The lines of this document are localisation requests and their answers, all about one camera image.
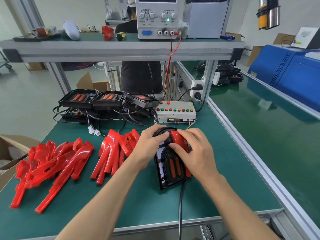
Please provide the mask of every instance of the cardboard box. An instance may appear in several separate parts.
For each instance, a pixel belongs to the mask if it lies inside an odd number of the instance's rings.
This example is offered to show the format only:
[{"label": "cardboard box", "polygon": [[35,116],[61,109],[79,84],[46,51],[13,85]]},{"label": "cardboard box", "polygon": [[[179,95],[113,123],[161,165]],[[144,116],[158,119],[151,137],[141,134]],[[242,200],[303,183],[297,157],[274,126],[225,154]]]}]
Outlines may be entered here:
[{"label": "cardboard box", "polygon": [[110,83],[108,81],[95,81],[92,82],[91,76],[88,73],[84,75],[77,83],[78,89],[91,89],[98,90],[99,92],[111,91]]},{"label": "cardboard box", "polygon": [[29,71],[41,71],[46,69],[42,62],[28,62],[24,63],[24,65]]},{"label": "cardboard box", "polygon": [[242,38],[246,38],[245,36],[242,36],[239,33],[228,33],[226,32],[226,36],[234,36],[235,37],[235,41],[242,41]]},{"label": "cardboard box", "polygon": [[[18,162],[26,159],[30,148],[36,147],[39,143],[40,141],[26,136],[0,135],[0,159],[11,161],[0,168],[0,170],[7,170],[0,175],[0,191],[16,173]],[[9,153],[9,147],[18,149],[21,152],[21,156],[13,159]]]},{"label": "cardboard box", "polygon": [[[292,34],[285,34],[285,33],[278,33],[277,37],[275,38],[273,44],[286,44],[290,45],[296,36]],[[254,46],[252,47],[252,52],[250,58],[248,60],[247,66],[251,66],[254,60],[258,57],[260,52],[262,51],[263,47],[265,46]]]}]

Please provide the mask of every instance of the white knob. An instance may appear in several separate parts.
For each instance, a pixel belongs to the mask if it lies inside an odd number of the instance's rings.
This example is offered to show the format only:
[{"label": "white knob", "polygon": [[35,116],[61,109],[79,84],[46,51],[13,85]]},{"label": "white knob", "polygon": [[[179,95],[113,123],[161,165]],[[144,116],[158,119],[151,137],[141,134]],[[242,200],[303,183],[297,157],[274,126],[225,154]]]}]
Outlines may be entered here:
[{"label": "white knob", "polygon": [[145,17],[144,13],[141,12],[141,13],[139,14],[139,17],[140,17],[141,19],[144,19],[144,17]]}]

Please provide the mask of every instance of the control box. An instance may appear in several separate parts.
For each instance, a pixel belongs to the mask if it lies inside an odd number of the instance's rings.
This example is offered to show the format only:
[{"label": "control box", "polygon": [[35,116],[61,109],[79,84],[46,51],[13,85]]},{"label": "control box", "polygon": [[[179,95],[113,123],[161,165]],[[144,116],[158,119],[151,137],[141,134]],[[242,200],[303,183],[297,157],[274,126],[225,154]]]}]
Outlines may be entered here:
[{"label": "control box", "polygon": [[155,108],[159,123],[185,123],[191,124],[197,113],[192,102],[161,101]]},{"label": "control box", "polygon": [[139,39],[177,37],[179,0],[136,0],[136,10]]}]

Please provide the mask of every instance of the black plug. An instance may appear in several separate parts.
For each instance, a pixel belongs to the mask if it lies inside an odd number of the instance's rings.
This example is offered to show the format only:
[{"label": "black plug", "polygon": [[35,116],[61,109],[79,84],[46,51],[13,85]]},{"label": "black plug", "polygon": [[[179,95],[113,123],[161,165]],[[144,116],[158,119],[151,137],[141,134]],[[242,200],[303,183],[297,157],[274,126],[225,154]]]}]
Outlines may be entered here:
[{"label": "black plug", "polygon": [[201,84],[197,84],[195,87],[192,88],[192,90],[202,91],[203,86]]},{"label": "black plug", "polygon": [[194,98],[200,100],[201,99],[201,93],[200,92],[196,92],[194,94]]}]

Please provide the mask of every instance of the hand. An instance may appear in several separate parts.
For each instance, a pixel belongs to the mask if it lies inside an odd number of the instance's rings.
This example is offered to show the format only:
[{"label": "hand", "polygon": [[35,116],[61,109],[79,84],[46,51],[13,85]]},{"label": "hand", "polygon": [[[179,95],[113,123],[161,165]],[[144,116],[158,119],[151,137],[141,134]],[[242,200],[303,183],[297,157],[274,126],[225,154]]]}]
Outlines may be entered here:
[{"label": "hand", "polygon": [[214,151],[205,134],[200,129],[178,129],[192,147],[192,152],[187,153],[180,145],[170,143],[169,146],[179,155],[190,172],[203,185],[208,178],[218,176],[214,161]]},{"label": "hand", "polygon": [[166,125],[153,125],[150,128],[142,131],[136,147],[129,156],[129,158],[131,158],[130,160],[134,163],[134,165],[137,166],[139,171],[147,167],[149,161],[157,153],[159,144],[167,140],[169,137],[169,132],[165,132],[159,136],[153,137],[153,134],[158,129],[163,127],[166,127]]}]

